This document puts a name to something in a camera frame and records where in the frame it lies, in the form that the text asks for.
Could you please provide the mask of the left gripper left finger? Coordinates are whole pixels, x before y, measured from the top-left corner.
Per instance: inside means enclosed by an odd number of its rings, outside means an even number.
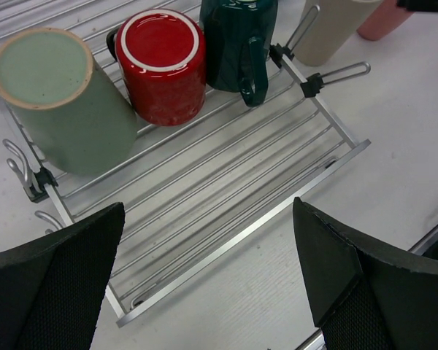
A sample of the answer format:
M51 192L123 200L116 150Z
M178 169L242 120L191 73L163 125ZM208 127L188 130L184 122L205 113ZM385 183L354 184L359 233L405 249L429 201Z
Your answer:
M117 202L0 252L0 349L89 349L124 225Z

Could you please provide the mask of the beige tumbler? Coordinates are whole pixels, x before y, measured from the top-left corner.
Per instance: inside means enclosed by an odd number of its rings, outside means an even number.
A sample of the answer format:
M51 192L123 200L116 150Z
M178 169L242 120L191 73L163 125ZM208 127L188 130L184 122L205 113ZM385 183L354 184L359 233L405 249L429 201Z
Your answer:
M380 6L380 1L306 1L301 22L314 23L293 54L306 66L321 66L350 38Z

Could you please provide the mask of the pink tumbler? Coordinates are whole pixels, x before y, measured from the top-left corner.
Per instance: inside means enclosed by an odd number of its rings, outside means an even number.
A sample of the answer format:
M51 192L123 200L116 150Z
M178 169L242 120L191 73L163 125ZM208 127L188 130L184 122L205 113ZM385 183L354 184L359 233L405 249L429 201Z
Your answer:
M377 41L396 30L414 12L397 6L397 0L384 0L381 5L357 29L365 40Z

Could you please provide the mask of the dark green mug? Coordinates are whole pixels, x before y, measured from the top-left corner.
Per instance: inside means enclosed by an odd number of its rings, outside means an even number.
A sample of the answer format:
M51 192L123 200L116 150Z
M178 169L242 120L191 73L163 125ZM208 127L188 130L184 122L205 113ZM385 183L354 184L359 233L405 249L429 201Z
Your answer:
M277 10L274 0L201 3L199 22L206 40L210 87L240 93L249 107L264 102L269 86L266 60Z

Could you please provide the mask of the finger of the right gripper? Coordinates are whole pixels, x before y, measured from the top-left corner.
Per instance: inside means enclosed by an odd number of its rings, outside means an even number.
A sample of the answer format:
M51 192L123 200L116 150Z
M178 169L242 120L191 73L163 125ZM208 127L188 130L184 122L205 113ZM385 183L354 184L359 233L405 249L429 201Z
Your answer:
M438 13L438 0L397 0L396 5L409 12Z

